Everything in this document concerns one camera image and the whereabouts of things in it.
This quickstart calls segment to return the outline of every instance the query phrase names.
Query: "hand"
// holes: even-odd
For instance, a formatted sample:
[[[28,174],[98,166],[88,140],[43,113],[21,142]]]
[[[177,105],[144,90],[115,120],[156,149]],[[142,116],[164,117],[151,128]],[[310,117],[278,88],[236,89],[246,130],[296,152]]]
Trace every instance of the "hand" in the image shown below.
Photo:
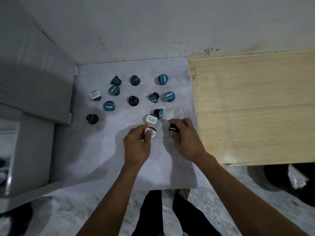
[[[176,149],[184,158],[195,163],[198,157],[207,154],[190,118],[171,119],[168,122],[175,124],[180,131],[169,133],[175,141]]]
[[[132,128],[127,136],[124,137],[125,147],[125,164],[128,166],[142,166],[149,158],[151,150],[151,135],[152,130],[149,130],[144,135],[144,130],[148,125],[141,125]]]

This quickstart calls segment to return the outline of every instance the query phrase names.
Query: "wooden board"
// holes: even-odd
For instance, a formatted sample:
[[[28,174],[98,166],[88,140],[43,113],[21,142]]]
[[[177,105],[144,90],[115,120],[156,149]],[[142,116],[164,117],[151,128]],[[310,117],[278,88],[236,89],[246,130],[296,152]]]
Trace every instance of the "wooden board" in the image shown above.
[[[315,161],[315,51],[189,66],[200,136],[220,164]]]

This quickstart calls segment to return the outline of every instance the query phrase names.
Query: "white table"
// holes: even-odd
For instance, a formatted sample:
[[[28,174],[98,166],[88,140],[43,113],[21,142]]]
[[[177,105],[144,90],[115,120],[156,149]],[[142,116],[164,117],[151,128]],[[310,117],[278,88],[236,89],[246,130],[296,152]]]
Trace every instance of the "white table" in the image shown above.
[[[158,84],[160,74],[169,76],[166,85]],[[110,96],[108,89],[116,75],[122,80],[120,95]],[[140,78],[138,86],[130,84],[132,75]],[[93,90],[100,91],[100,101],[89,99]],[[161,100],[167,91],[175,93],[173,102]],[[152,92],[160,94],[158,103],[148,100]],[[139,98],[135,107],[128,104],[131,95]],[[113,112],[102,109],[108,100],[115,103]],[[163,108],[164,116],[153,126],[157,135],[151,140],[150,157],[140,170],[133,190],[204,186],[202,172],[178,154],[168,134],[167,119],[171,118],[190,117],[198,129],[188,61],[179,57],[79,67],[73,90],[72,124],[58,126],[55,131],[51,180],[63,179],[64,185],[51,195],[107,192],[124,163],[123,138],[131,128],[144,124],[146,116],[158,108]],[[90,125],[85,119],[88,114],[97,114],[99,122]]]

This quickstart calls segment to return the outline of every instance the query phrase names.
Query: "black pants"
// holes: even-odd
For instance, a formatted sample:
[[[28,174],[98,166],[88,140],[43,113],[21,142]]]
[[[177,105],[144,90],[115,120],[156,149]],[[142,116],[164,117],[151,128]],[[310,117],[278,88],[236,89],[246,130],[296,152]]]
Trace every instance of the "black pants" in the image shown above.
[[[203,212],[185,200],[183,196],[175,195],[172,208],[183,232],[189,236],[221,235],[211,225]],[[162,192],[160,190],[151,190],[144,199],[139,221],[132,233],[132,236],[138,235],[163,235]]]

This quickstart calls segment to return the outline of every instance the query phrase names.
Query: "left hand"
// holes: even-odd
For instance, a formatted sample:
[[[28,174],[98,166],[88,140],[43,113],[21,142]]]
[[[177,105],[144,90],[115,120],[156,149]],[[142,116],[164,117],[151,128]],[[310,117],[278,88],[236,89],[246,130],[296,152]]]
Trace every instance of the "left hand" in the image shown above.
[[[129,166],[142,166],[149,158],[151,150],[152,130],[143,135],[148,125],[132,128],[124,137],[125,164]]]

